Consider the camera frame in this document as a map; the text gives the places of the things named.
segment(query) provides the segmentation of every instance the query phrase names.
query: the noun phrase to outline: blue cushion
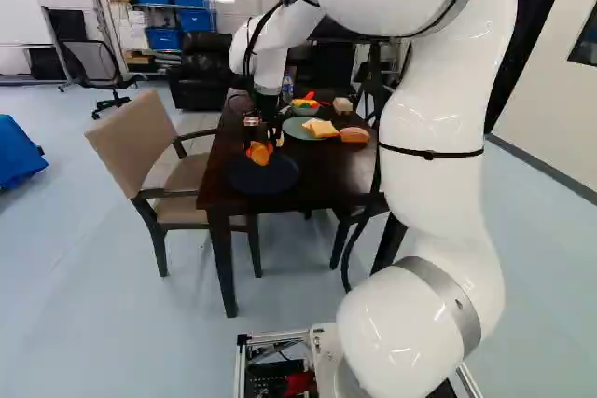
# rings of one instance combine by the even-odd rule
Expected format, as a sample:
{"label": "blue cushion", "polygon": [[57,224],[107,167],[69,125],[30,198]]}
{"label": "blue cushion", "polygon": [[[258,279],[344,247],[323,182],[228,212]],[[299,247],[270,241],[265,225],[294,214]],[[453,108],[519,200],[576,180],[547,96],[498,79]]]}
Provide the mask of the blue cushion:
{"label": "blue cushion", "polygon": [[11,116],[0,115],[0,187],[19,186],[48,163]]}

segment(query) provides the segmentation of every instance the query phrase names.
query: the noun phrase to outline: chair armrest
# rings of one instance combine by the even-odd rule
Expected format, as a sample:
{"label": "chair armrest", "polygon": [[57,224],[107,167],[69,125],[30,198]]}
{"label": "chair armrest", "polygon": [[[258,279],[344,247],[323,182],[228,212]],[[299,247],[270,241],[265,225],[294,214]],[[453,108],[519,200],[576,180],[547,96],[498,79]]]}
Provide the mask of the chair armrest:
{"label": "chair armrest", "polygon": [[176,137],[175,140],[178,142],[184,142],[185,140],[196,139],[197,137],[205,137],[206,135],[215,135],[217,134],[217,129],[213,128],[211,130],[197,130],[195,132],[190,132],[189,134],[183,134]]}
{"label": "chair armrest", "polygon": [[196,132],[191,132],[189,134],[179,135],[172,142],[172,146],[174,147],[174,150],[176,151],[176,155],[178,156],[178,158],[185,158],[186,156],[188,156],[187,150],[183,146],[183,142],[185,140],[195,139],[197,137],[204,137],[206,135],[214,135],[216,133],[217,133],[217,129],[212,129],[212,130],[198,130]]}
{"label": "chair armrest", "polygon": [[137,195],[142,199],[160,198],[183,198],[186,196],[198,196],[199,190],[167,190],[165,188],[147,188],[141,190]]}

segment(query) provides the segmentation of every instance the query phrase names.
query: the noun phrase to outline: silver ring band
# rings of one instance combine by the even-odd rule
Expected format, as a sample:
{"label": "silver ring band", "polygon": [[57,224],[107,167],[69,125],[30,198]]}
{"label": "silver ring band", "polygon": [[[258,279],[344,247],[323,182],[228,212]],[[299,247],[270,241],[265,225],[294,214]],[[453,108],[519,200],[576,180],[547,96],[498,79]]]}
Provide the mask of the silver ring band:
{"label": "silver ring band", "polygon": [[481,322],[465,290],[444,270],[418,256],[407,256],[394,263],[429,285],[445,303],[463,339],[465,356],[481,341]]}

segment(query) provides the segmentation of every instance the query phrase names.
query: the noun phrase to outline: food item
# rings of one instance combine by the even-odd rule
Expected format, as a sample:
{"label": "food item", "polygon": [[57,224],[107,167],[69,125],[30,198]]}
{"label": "food item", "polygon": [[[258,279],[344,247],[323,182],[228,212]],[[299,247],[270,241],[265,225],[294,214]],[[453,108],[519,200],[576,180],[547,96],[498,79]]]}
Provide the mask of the food item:
{"label": "food item", "polygon": [[308,99],[293,100],[291,104],[294,107],[300,107],[300,108],[319,107],[319,103],[316,100],[308,100]]}
{"label": "food item", "polygon": [[336,137],[339,134],[331,121],[315,121],[311,124],[310,131],[318,139]]}
{"label": "food item", "polygon": [[350,102],[348,98],[343,97],[336,97],[334,99],[334,109],[336,110],[336,114],[350,114],[353,112],[353,104]]}
{"label": "food item", "polygon": [[307,120],[305,121],[301,126],[305,129],[305,130],[311,130],[311,125],[312,123],[315,123],[317,121],[324,121],[321,118],[312,118],[311,120]]}
{"label": "food item", "polygon": [[340,137],[343,142],[349,144],[366,144],[371,138],[366,130],[357,127],[340,130]]}
{"label": "food item", "polygon": [[251,147],[246,150],[246,155],[257,165],[265,167],[270,163],[270,154],[273,153],[271,143],[264,145],[262,142],[251,142]]}

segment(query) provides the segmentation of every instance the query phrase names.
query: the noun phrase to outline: green plate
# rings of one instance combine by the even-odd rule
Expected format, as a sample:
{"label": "green plate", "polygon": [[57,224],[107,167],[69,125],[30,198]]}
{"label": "green plate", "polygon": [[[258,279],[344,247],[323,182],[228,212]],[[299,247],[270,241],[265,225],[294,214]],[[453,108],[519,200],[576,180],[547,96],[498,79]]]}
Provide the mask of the green plate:
{"label": "green plate", "polygon": [[299,140],[325,140],[327,137],[313,137],[313,135],[305,130],[302,125],[311,120],[312,117],[292,117],[282,124],[282,130]]}

